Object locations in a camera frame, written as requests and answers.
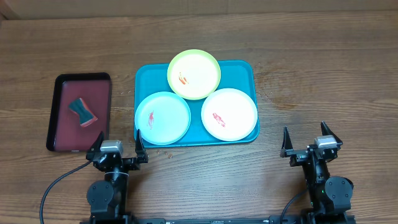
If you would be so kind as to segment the red and green sponge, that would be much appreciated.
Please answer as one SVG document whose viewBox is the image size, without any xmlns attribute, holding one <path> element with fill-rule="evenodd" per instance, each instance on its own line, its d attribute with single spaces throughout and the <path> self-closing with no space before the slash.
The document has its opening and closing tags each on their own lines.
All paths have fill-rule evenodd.
<svg viewBox="0 0 398 224">
<path fill-rule="evenodd" d="M 72 101 L 68 107 L 69 110 L 71 110 L 78 116 L 79 124 L 83 128 L 91 125 L 98 120 L 98 118 L 89 109 L 89 107 L 82 98 L 77 98 L 76 100 Z"/>
</svg>

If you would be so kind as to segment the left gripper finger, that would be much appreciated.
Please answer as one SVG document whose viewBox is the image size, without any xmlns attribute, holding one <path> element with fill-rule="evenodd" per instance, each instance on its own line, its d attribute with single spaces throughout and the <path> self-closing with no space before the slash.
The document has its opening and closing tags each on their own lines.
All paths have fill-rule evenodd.
<svg viewBox="0 0 398 224">
<path fill-rule="evenodd" d="M 89 148 L 88 153 L 94 153 L 99 151 L 103 141 L 104 141 L 104 132 L 101 131 L 95 142 Z"/>
<path fill-rule="evenodd" d="M 146 150 L 144 148 L 141 131 L 139 129 L 137 130 L 137 133 L 136 133 L 135 152 L 136 152 L 136 155 L 137 155 L 137 161 L 138 162 L 148 162 L 148 155 L 147 155 Z"/>
</svg>

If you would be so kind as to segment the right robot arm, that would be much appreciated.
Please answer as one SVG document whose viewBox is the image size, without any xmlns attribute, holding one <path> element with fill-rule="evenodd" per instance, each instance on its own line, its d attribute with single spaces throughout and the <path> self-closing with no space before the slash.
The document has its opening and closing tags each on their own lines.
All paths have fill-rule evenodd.
<svg viewBox="0 0 398 224">
<path fill-rule="evenodd" d="M 280 157 L 288 157 L 290 166 L 303 169 L 306 189 L 294 196 L 284 207 L 280 223 L 355 223 L 354 216 L 346 212 L 351 209 L 354 184 L 346 177 L 331 176 L 327 163 L 338 157 L 343 141 L 326 125 L 320 123 L 322 135 L 314 139 L 306 149 L 295 150 L 287 127 Z M 305 193 L 309 194 L 312 207 L 303 209 L 300 215 L 289 218 L 287 209 Z"/>
</svg>

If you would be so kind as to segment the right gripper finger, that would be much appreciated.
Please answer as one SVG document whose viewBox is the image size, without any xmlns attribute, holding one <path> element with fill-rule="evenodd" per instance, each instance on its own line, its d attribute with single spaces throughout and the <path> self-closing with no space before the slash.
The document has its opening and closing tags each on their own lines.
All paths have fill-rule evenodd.
<svg viewBox="0 0 398 224">
<path fill-rule="evenodd" d="M 331 135 L 336 140 L 338 146 L 343 145 L 343 141 L 327 126 L 326 122 L 322 121 L 321 124 L 321 131 L 323 136 Z"/>
<path fill-rule="evenodd" d="M 281 151 L 293 151 L 292 141 L 290 139 L 287 126 L 284 126 L 284 137 L 282 141 Z"/>
</svg>

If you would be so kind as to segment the yellow-green plate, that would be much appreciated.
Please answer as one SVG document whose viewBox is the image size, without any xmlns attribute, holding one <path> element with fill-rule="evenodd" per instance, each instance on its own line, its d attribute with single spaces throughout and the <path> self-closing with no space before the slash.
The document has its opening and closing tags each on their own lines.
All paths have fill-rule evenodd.
<svg viewBox="0 0 398 224">
<path fill-rule="evenodd" d="M 169 63 L 167 81 L 174 93 L 186 100 L 200 100 L 213 93 L 221 81 L 218 61 L 204 50 L 190 49 Z"/>
</svg>

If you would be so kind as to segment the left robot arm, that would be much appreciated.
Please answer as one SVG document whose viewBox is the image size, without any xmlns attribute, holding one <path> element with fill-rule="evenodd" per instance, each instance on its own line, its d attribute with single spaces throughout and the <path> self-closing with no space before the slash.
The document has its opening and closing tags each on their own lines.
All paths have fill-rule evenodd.
<svg viewBox="0 0 398 224">
<path fill-rule="evenodd" d="M 139 170 L 148 162 L 141 132 L 136 133 L 136 157 L 123 158 L 123 144 L 119 140 L 105 140 L 100 133 L 86 153 L 86 159 L 104 172 L 104 179 L 90 185 L 86 197 L 90 204 L 89 223 L 138 223 L 134 215 L 126 211 L 129 172 Z"/>
</svg>

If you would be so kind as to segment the light blue plate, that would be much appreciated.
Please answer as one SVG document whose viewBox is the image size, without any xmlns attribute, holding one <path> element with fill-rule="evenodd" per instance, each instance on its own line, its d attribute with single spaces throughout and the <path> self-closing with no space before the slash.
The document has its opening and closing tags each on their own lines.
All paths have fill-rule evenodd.
<svg viewBox="0 0 398 224">
<path fill-rule="evenodd" d="M 139 104 L 134 115 L 142 139 L 155 145 L 168 145 L 180 140 L 188 131 L 191 112 L 187 102 L 175 93 L 153 93 Z"/>
</svg>

